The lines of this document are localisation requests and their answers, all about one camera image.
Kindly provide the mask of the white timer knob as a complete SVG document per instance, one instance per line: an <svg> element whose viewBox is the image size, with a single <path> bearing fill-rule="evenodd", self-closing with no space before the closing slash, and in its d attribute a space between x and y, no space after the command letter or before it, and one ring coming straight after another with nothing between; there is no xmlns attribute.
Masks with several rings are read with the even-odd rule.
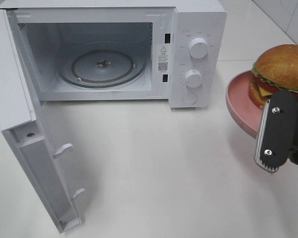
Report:
<svg viewBox="0 0 298 238"><path fill-rule="evenodd" d="M197 88L203 83L201 72L198 70L190 70L185 74L185 83L189 88Z"/></svg>

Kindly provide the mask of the glass microwave turntable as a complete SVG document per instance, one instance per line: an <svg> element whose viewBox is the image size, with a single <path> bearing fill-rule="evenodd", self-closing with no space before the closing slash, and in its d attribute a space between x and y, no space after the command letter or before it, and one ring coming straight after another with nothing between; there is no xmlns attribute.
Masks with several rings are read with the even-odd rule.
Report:
<svg viewBox="0 0 298 238"><path fill-rule="evenodd" d="M115 87L142 75L150 51L146 44L114 41L75 45L60 51L57 71L64 81L78 87Z"/></svg>

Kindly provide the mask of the white warning label sticker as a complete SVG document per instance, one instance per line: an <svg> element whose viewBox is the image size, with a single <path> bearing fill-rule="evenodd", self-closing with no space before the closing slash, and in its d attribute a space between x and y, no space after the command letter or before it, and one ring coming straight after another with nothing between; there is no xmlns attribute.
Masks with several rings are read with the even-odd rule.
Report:
<svg viewBox="0 0 298 238"><path fill-rule="evenodd" d="M169 44L158 44L156 47L157 72L167 74L169 72L169 57L171 49Z"/></svg>

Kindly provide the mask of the white microwave oven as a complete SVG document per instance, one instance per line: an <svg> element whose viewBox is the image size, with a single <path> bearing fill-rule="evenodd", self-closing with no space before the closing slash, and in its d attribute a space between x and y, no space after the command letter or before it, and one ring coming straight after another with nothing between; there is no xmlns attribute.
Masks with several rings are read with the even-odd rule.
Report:
<svg viewBox="0 0 298 238"><path fill-rule="evenodd" d="M60 233L80 217L45 101L167 99L206 107L226 12L217 0L6 0L1 132Z"/></svg>

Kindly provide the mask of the white upper microwave knob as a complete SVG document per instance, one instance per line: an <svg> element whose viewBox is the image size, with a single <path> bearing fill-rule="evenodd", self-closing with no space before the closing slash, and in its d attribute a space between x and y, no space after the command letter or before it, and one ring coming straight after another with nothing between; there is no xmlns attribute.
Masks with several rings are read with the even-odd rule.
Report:
<svg viewBox="0 0 298 238"><path fill-rule="evenodd" d="M195 37L188 43L189 54L195 59L201 59L208 54L209 42L202 36Z"/></svg>

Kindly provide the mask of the pink round plate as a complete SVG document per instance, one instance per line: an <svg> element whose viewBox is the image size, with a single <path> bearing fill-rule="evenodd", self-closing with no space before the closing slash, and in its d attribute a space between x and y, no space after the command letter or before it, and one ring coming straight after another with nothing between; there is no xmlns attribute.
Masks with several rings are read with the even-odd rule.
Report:
<svg viewBox="0 0 298 238"><path fill-rule="evenodd" d="M225 93L226 106L236 124L253 138L257 137L262 109L249 98L251 71L235 76L228 84Z"/></svg>

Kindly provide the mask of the burger with lettuce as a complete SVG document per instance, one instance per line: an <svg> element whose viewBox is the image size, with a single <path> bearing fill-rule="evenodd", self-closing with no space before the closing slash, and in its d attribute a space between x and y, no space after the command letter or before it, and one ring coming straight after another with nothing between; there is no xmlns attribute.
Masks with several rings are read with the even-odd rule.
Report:
<svg viewBox="0 0 298 238"><path fill-rule="evenodd" d="M252 67L249 98L263 108L278 91L288 91L298 102L298 45L283 44L268 49Z"/></svg>

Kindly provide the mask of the round white door button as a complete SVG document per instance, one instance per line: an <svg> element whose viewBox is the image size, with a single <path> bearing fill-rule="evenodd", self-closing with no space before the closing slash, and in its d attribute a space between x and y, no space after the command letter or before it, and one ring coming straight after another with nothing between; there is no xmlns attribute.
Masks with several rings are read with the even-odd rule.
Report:
<svg viewBox="0 0 298 238"><path fill-rule="evenodd" d="M182 101L184 104L193 105L197 102L197 95L193 92L189 92L183 95Z"/></svg>

